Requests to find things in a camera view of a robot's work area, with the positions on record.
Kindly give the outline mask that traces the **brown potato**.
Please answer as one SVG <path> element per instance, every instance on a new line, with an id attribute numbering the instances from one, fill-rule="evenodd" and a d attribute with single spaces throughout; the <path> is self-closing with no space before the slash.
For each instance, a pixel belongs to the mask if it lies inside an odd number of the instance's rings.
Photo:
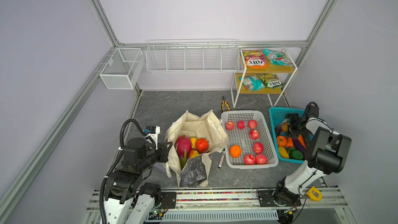
<path id="1" fill-rule="evenodd" d="M 289 126 L 290 126 L 290 123 L 289 123 L 289 122 L 284 122 L 284 123 L 281 125 L 281 130 L 282 130 L 283 132 L 289 132 Z"/>

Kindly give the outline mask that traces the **pink dragon fruit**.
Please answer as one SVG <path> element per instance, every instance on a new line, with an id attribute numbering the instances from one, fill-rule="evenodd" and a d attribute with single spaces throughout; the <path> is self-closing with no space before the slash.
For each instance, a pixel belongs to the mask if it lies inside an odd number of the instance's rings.
<path id="1" fill-rule="evenodd" d="M 183 169 L 187 163 L 189 155 L 192 150 L 192 143 L 185 135 L 180 136 L 175 143 L 175 149 L 179 157 L 179 163 L 181 169 Z"/>

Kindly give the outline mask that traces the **small yellow lemon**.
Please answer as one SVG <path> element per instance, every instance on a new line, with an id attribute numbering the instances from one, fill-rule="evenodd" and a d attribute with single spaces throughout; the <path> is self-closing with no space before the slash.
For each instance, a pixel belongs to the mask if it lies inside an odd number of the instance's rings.
<path id="1" fill-rule="evenodd" d="M 193 149 L 193 150 L 191 150 L 191 152 L 189 154 L 189 159 L 195 158 L 195 157 L 197 157 L 199 155 L 200 155 L 200 153 L 197 150 Z"/>

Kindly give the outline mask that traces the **cream canvas grocery bag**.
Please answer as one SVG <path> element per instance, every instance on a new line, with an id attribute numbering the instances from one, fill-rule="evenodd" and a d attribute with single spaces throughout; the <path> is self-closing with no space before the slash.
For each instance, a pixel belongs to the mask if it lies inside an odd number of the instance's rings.
<path id="1" fill-rule="evenodd" d="M 187 159 L 183 168 L 177 150 L 172 148 L 168 155 L 168 162 L 164 164 L 166 173 L 168 177 L 171 177 L 172 172 L 175 172 L 179 189 L 207 187 L 212 165 L 210 155 L 222 152 L 228 142 L 222 121 L 212 110 L 201 117 L 186 111 L 168 128 L 165 141 L 175 144 L 182 136 L 204 138 L 209 142 L 209 148 L 204 154 Z"/>

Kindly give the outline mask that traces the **red tomato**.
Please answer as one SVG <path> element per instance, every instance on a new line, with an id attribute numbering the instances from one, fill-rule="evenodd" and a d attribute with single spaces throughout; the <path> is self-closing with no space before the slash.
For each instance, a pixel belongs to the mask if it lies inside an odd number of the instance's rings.
<path id="1" fill-rule="evenodd" d="M 205 153 L 209 149 L 209 142 L 206 139 L 198 139 L 195 148 L 199 153 Z"/>

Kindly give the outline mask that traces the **green pink snack bag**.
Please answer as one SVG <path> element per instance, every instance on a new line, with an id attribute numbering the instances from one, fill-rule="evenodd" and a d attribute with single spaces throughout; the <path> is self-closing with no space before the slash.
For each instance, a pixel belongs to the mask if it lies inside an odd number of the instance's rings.
<path id="1" fill-rule="evenodd" d="M 277 52 L 268 49 L 263 49 L 262 51 L 273 65 L 281 65 L 281 66 L 293 65 L 291 60 L 282 52 Z"/>

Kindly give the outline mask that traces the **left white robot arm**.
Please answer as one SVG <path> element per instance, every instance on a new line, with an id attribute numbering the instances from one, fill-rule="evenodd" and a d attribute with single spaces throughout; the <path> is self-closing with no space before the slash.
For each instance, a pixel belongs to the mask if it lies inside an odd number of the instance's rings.
<path id="1" fill-rule="evenodd" d="M 161 187 L 145 183 L 143 174 L 168 161 L 171 142 L 157 144 L 156 127 L 145 131 L 135 119 L 126 120 L 119 135 L 116 160 L 103 177 L 99 211 L 103 224 L 143 224 L 161 203 Z"/>

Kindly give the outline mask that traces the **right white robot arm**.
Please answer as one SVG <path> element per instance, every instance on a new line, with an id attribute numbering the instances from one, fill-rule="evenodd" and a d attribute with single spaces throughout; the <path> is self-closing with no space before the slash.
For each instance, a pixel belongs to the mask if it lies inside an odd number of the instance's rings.
<path id="1" fill-rule="evenodd" d="M 304 190 L 316 179 L 343 170 L 352 139 L 335 131 L 319 117 L 317 103 L 309 102 L 301 115 L 287 113 L 274 132 L 284 132 L 285 142 L 292 143 L 289 147 L 277 140 L 278 150 L 285 150 L 288 156 L 300 152 L 302 163 L 293 174 L 277 183 L 273 193 L 277 205 L 298 204 Z"/>

